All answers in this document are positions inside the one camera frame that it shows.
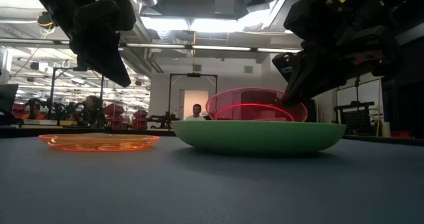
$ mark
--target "orange plate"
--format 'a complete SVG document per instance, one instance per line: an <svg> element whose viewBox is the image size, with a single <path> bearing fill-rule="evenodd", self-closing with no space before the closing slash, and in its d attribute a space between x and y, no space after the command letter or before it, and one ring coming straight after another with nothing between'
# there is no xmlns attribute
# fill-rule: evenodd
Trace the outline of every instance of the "orange plate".
<svg viewBox="0 0 424 224"><path fill-rule="evenodd" d="M160 137L150 135L109 135L101 133L75 135L40 135L48 146L67 151L131 151L156 144Z"/></svg>

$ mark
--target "person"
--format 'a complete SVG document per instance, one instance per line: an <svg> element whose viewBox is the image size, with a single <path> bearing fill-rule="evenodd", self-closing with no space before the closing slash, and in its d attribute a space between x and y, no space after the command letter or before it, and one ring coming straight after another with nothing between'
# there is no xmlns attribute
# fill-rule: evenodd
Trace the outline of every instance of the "person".
<svg viewBox="0 0 424 224"><path fill-rule="evenodd" d="M82 109L79 118L79 125L96 125L98 119L101 122L106 120L105 115L100 111L101 100L95 95L89 95L85 99L84 109Z"/></svg>
<svg viewBox="0 0 424 224"><path fill-rule="evenodd" d="M41 109L41 106L40 106L40 104L39 103L34 103L34 105L32 106L32 108L34 109L34 118L36 119L36 120L43 120L44 119L44 115L41 115L40 114L40 109ZM28 119L30 119L30 115L31 114L26 114L26 115L23 115L22 117L21 117L21 119L22 120L28 120Z"/></svg>
<svg viewBox="0 0 424 224"><path fill-rule="evenodd" d="M201 105L195 104L193 106L193 115L190 115L189 117L186 117L186 121L205 121L205 118L203 118L201 115Z"/></svg>

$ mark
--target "translucent red bowl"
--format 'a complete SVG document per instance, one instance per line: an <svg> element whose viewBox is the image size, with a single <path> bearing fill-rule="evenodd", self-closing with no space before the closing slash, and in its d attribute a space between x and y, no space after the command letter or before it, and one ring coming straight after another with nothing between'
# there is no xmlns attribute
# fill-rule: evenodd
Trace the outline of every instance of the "translucent red bowl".
<svg viewBox="0 0 424 224"><path fill-rule="evenodd" d="M211 97L206 103L206 110L214 120L306 121L306 107L302 103L284 105L285 95L274 89L231 89Z"/></svg>
<svg viewBox="0 0 424 224"><path fill-rule="evenodd" d="M150 135L109 135L101 133L76 135L40 135L48 146L67 151L132 151L143 150L160 137Z"/></svg>

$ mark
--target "green bowl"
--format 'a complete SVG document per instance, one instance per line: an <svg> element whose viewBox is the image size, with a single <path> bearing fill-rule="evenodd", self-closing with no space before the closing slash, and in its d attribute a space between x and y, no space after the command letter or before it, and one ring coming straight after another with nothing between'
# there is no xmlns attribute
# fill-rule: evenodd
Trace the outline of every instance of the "green bowl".
<svg viewBox="0 0 424 224"><path fill-rule="evenodd" d="M346 125L281 121L173 121L185 143L227 154L302 154L330 148Z"/></svg>

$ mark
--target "gray table surface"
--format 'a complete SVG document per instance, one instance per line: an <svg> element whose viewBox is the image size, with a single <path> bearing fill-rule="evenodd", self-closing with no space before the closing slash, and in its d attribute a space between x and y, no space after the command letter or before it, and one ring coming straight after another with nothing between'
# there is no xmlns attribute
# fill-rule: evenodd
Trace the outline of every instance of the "gray table surface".
<svg viewBox="0 0 424 224"><path fill-rule="evenodd" d="M424 223L424 148L341 140L316 156L136 152L0 140L0 223Z"/></svg>

